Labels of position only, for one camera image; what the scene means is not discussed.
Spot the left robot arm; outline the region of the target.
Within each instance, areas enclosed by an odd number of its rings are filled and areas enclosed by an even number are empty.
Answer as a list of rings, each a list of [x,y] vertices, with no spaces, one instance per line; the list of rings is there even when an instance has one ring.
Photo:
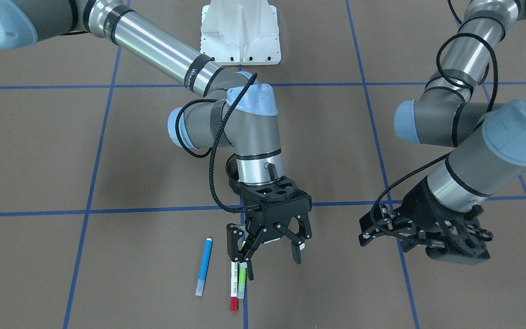
[[[441,47],[436,72],[418,100],[402,102],[393,118],[407,142],[451,147],[428,163],[432,171],[389,209],[377,198],[359,219],[359,244],[401,240],[432,260],[476,265],[490,258],[493,234],[482,228],[484,200],[526,171],[526,99],[495,102],[495,47],[516,21],[526,20],[526,0],[472,0],[457,33]]]

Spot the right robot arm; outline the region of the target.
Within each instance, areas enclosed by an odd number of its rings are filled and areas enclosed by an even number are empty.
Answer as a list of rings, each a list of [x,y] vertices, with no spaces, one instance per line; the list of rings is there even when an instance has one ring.
[[[79,34],[109,40],[198,96],[171,113],[168,132],[190,156],[209,159],[215,204],[245,216],[226,227],[230,260],[254,279],[255,252],[286,238],[301,264],[312,202],[284,173],[273,88],[256,74],[229,72],[122,0],[0,0],[0,49]]]

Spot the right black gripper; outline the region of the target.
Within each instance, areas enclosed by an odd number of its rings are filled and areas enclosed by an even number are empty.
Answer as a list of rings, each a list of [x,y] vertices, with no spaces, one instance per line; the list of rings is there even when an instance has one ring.
[[[246,211],[244,225],[226,225],[227,253],[231,261],[246,268],[249,280],[254,279],[252,257],[264,242],[283,236],[291,241],[292,258],[301,264],[301,250],[305,241],[311,239],[309,212],[311,196],[298,188],[286,176],[268,185],[241,184],[241,195]]]

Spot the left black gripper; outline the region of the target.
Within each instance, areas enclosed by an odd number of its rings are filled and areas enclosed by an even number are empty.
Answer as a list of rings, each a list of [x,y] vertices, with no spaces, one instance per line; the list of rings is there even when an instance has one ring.
[[[440,203],[422,179],[403,198],[397,212],[416,228],[411,237],[426,246],[433,260],[453,264],[477,265],[490,260],[486,243],[494,235],[480,226],[478,216],[484,212],[475,205],[468,212],[454,211]],[[398,214],[379,204],[359,219],[359,244],[364,247],[374,238],[385,235],[384,229],[399,232],[403,228]]]

